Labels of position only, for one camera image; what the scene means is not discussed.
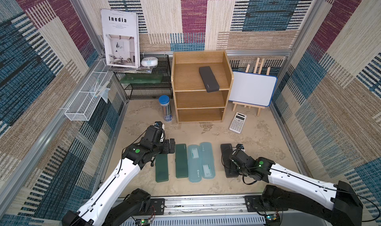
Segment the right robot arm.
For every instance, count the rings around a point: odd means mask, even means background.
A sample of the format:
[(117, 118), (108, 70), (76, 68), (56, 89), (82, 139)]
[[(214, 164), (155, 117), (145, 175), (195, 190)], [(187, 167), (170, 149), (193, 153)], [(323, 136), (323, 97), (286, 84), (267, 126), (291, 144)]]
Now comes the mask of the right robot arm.
[(229, 160), (243, 176), (267, 183), (252, 207), (259, 211), (293, 209), (319, 217), (333, 226), (360, 226), (363, 204), (352, 186), (316, 180), (264, 157), (253, 159), (235, 149)]

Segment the black pencil case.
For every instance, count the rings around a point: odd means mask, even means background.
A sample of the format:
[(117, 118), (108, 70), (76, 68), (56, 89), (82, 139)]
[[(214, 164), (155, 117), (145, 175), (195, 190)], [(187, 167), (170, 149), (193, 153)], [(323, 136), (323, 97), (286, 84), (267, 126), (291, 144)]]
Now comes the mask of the black pencil case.
[(215, 78), (212, 69), (209, 66), (199, 67), (199, 74), (208, 93), (219, 91), (220, 86)]
[(227, 178), (235, 178), (239, 176), (237, 171), (237, 166), (230, 160), (229, 156), (233, 152), (231, 144), (221, 144), (220, 145), (222, 154), (222, 163), (225, 170), (225, 176)]

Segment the dark green pencil case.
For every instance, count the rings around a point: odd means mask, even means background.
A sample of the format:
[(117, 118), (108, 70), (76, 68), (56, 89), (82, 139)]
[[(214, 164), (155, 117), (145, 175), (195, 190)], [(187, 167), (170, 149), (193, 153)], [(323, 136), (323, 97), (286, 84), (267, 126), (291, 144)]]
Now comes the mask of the dark green pencil case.
[(188, 156), (186, 144), (177, 144), (175, 147), (176, 178), (187, 178)]
[(166, 154), (159, 154), (156, 156), (155, 180), (158, 183), (169, 180), (168, 156)]

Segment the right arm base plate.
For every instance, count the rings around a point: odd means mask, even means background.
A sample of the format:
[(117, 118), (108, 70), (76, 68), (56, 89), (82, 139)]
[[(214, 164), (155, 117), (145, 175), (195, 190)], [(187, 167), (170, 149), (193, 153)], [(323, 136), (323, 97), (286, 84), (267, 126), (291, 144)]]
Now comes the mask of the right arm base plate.
[(247, 195), (244, 197), (248, 212), (288, 211), (288, 208), (280, 208), (269, 202), (264, 202), (260, 195)]

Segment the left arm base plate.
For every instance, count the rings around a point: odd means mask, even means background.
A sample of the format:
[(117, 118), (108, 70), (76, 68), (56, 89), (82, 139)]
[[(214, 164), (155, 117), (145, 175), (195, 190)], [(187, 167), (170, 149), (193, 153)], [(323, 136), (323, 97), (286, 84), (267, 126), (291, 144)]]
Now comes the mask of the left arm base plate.
[(165, 211), (165, 199), (164, 198), (151, 198), (148, 210), (145, 212), (146, 216), (164, 215)]

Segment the light blue pencil case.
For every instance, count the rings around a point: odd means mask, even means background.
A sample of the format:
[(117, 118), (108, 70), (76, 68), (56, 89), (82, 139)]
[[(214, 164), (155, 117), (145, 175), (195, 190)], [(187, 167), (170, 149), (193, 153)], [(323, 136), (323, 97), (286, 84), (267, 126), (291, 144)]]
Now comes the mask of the light blue pencil case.
[(202, 177), (213, 179), (215, 177), (215, 166), (212, 144), (209, 142), (200, 143), (199, 146)]
[(201, 162), (198, 145), (188, 146), (188, 175), (189, 181), (192, 183), (201, 181)]

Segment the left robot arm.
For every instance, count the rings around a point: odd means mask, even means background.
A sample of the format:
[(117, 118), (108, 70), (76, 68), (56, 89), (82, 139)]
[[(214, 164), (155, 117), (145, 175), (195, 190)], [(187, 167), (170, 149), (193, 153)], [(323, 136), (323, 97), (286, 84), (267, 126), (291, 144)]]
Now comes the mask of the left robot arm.
[(134, 190), (122, 203), (115, 205), (120, 194), (147, 163), (153, 164), (159, 154), (173, 154), (175, 140), (167, 139), (164, 124), (155, 122), (138, 143), (126, 147), (113, 173), (96, 193), (76, 212), (68, 211), (64, 226), (120, 226), (128, 218), (152, 210), (151, 196)]

